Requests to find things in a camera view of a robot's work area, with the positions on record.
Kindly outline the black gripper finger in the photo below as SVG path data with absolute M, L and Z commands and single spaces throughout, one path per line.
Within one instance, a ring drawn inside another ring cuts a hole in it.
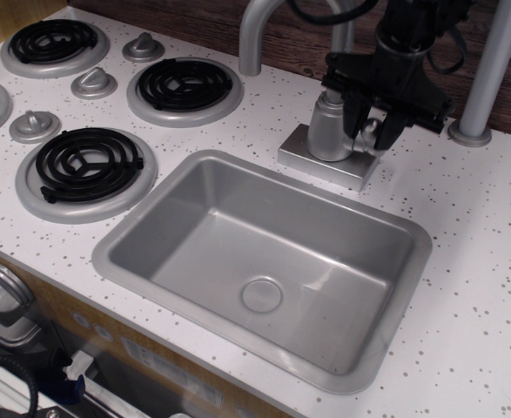
M 400 111 L 390 111 L 380 125 L 374 149 L 389 150 L 409 125 L 412 125 L 412 118 L 409 115 Z
M 343 104 L 343 128 L 349 138 L 356 138 L 371 110 L 370 100 L 358 91 L 349 91 Z

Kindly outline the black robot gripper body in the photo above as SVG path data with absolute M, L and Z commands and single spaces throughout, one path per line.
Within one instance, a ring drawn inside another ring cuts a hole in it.
M 412 125 L 440 132 L 454 111 L 454 99 L 428 78 L 425 55 L 394 51 L 383 43 L 372 54 L 330 52 L 322 84 L 343 100 L 349 91 L 358 91 L 370 100 L 371 109 L 404 112 Z

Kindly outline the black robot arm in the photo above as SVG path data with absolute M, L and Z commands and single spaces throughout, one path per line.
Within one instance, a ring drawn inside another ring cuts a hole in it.
M 419 125 L 439 133 L 455 101 L 424 70 L 437 38 L 448 33 L 462 57 L 467 48 L 456 24 L 469 1 L 390 1 L 375 30 L 371 54 L 331 52 L 325 87 L 343 100 L 343 130 L 353 138 L 371 132 L 372 149 L 391 148 L 402 132 Z

